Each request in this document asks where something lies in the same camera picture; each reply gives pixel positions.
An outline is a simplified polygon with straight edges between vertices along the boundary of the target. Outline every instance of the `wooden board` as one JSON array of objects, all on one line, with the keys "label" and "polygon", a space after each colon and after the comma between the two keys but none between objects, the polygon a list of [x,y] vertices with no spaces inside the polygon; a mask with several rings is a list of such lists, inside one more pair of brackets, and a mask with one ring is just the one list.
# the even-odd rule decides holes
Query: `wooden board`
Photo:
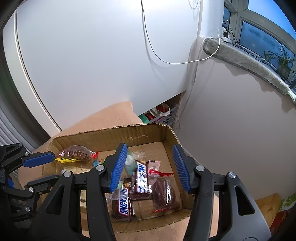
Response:
[{"label": "wooden board", "polygon": [[274,193],[270,196],[258,199],[255,202],[262,212],[268,227],[270,227],[281,205],[280,196],[277,193]]}]

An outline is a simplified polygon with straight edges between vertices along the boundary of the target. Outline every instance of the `blue sky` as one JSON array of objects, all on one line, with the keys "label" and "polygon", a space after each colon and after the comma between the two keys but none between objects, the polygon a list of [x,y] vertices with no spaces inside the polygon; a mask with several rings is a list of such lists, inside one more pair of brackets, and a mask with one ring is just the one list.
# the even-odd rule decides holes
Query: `blue sky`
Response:
[{"label": "blue sky", "polygon": [[249,9],[273,21],[296,39],[295,30],[273,0],[249,0]]}]

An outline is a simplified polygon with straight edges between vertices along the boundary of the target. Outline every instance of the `metal screw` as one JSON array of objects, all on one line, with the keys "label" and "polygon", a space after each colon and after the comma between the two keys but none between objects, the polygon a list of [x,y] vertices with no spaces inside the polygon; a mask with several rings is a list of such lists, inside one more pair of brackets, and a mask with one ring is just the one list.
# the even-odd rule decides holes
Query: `metal screw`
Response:
[{"label": "metal screw", "polygon": [[198,165],[198,166],[196,166],[196,170],[202,172],[202,171],[205,170],[205,168],[203,166],[201,166],[201,165]]},{"label": "metal screw", "polygon": [[102,171],[102,170],[104,170],[104,168],[105,168],[104,165],[97,165],[96,166],[97,171]]},{"label": "metal screw", "polygon": [[64,175],[64,177],[69,177],[72,175],[72,173],[70,171],[66,171],[66,172],[64,172],[63,175]]},{"label": "metal screw", "polygon": [[228,176],[230,178],[236,178],[237,175],[234,172],[230,172],[230,173],[228,173]]}]

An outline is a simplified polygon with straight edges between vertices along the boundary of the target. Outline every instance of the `plant pot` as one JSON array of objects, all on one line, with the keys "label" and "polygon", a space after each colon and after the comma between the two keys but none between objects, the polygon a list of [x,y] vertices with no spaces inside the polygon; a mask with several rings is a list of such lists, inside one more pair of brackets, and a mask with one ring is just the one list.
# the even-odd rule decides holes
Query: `plant pot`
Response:
[{"label": "plant pot", "polygon": [[288,79],[291,69],[279,61],[279,65],[276,69],[277,73],[285,80]]}]

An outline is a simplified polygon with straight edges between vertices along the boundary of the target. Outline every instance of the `window sill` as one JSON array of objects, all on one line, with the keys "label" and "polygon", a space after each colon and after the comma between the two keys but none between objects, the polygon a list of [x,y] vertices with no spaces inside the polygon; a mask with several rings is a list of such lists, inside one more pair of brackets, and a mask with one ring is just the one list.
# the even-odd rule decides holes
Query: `window sill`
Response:
[{"label": "window sill", "polygon": [[[203,45],[203,50],[206,54],[212,55],[216,51],[218,44],[219,40],[207,39]],[[214,57],[258,76],[281,94],[289,95],[296,106],[296,94],[280,76],[271,67],[254,59],[243,50],[234,47],[232,44],[221,42]]]}]

